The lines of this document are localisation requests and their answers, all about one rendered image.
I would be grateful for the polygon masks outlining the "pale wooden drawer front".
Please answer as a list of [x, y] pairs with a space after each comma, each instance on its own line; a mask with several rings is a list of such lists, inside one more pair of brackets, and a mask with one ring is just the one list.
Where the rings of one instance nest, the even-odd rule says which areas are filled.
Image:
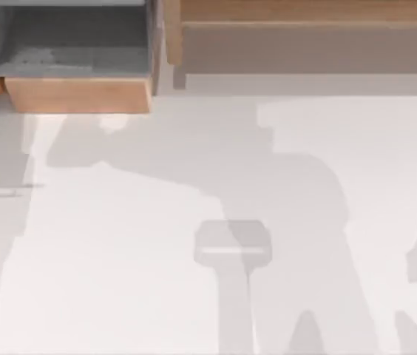
[[153, 80], [144, 78], [12, 78], [4, 83], [16, 111], [35, 114], [144, 114]]

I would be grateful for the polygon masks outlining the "wooden cupboard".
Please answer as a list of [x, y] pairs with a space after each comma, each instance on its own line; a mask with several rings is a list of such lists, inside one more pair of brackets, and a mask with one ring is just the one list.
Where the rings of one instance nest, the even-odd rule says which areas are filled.
[[176, 88], [190, 74], [417, 74], [417, 0], [161, 2]]

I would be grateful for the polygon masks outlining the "pulled-out grey drawer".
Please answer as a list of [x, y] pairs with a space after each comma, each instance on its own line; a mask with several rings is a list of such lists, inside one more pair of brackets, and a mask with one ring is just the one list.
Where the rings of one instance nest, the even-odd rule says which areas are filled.
[[157, 0], [0, 0], [0, 77], [139, 78]]

